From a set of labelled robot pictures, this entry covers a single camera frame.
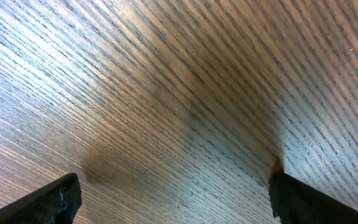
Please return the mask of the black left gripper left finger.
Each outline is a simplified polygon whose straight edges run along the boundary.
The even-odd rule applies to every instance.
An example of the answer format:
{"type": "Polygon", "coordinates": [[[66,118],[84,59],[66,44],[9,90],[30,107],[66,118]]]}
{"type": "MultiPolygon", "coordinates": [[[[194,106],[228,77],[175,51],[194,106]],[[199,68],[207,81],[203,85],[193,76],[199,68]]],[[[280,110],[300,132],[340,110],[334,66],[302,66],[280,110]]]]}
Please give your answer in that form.
{"type": "Polygon", "coordinates": [[[72,224],[81,205],[79,178],[75,173],[69,173],[0,208],[0,224],[72,224]]]}

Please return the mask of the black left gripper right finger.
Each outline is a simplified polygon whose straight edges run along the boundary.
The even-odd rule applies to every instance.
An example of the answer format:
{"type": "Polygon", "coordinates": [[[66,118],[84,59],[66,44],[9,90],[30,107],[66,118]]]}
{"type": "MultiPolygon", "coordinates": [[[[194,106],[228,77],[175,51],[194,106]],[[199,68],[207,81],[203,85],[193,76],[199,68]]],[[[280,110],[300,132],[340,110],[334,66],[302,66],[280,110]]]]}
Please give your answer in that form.
{"type": "Polygon", "coordinates": [[[273,216],[286,224],[358,224],[358,211],[285,173],[276,173],[268,189],[273,216]]]}

